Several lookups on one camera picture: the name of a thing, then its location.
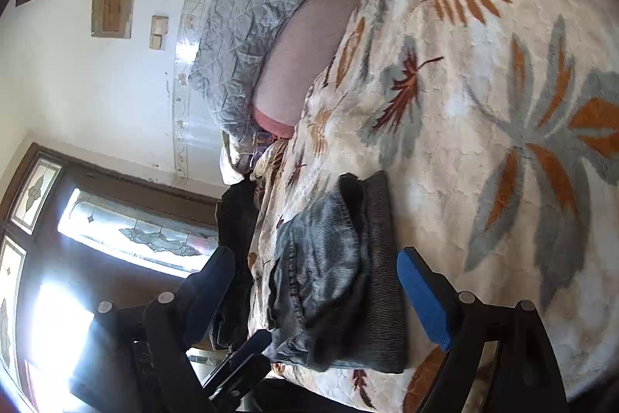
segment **gray pillow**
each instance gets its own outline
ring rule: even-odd
[[[216,125],[238,140],[253,135],[251,96],[281,28],[303,0],[212,0],[190,74]]]

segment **bedspread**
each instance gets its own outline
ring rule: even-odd
[[[568,397],[583,391],[619,348],[618,72],[618,0],[362,0],[268,175],[250,332],[267,327],[278,226],[338,175],[385,170],[398,247],[485,303],[533,300]],[[412,413],[442,355],[412,310],[407,322],[402,375],[274,370]]]

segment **white wall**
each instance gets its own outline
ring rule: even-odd
[[[3,177],[2,173],[6,170],[12,174],[17,168],[11,160],[25,135],[26,123],[20,109],[12,100],[11,93],[0,89],[0,199],[10,181],[10,177]]]
[[[5,136],[19,143],[31,130],[49,147],[92,163],[187,186],[173,174],[170,96],[183,1],[134,0],[131,39],[92,38],[91,0],[33,0],[17,8],[11,1],[0,17],[0,93],[12,89],[9,100],[25,114],[25,126],[0,130],[3,148]],[[169,16],[163,51],[149,49],[152,15]],[[203,180],[190,186],[221,194],[217,157],[213,152]]]

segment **stained glass window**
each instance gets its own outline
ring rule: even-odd
[[[25,257],[26,251],[8,236],[2,239],[0,250],[0,359],[17,385],[20,383],[17,372],[17,350],[15,349],[15,311]]]
[[[58,224],[65,236],[153,270],[187,277],[217,248],[217,232],[76,189]]]
[[[43,157],[36,162],[22,188],[10,220],[29,235],[35,227],[45,198],[62,167]]]

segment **light switch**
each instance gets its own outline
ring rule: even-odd
[[[160,50],[163,46],[163,36],[168,33],[168,17],[153,16],[150,24],[150,48]]]

